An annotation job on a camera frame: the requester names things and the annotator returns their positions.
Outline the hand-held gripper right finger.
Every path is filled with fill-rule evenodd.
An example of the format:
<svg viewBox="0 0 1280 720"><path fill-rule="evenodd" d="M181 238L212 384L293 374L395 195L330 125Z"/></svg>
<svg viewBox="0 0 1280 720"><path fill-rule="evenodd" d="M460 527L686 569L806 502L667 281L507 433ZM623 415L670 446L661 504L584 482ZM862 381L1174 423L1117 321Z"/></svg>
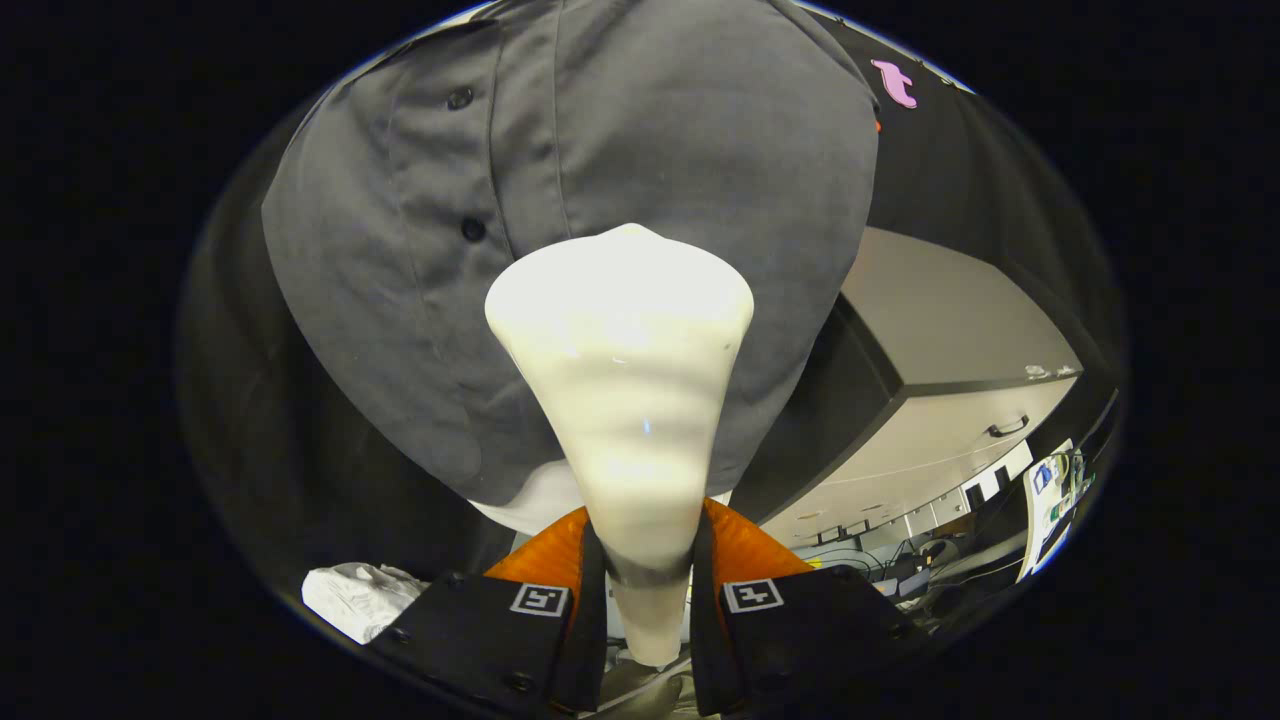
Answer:
<svg viewBox="0 0 1280 720"><path fill-rule="evenodd" d="M692 546L703 716L806 716L922 661L929 637L859 571L817 569L707 498Z"/></svg>

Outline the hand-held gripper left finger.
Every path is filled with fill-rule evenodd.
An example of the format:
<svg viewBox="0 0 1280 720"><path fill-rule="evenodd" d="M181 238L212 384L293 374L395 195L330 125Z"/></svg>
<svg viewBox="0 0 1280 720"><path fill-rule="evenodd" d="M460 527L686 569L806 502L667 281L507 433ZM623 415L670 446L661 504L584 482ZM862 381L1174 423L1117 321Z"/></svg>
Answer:
<svg viewBox="0 0 1280 720"><path fill-rule="evenodd" d="M605 559L576 509L481 574L435 579L370 656L465 716L573 716L599 707Z"/></svg>

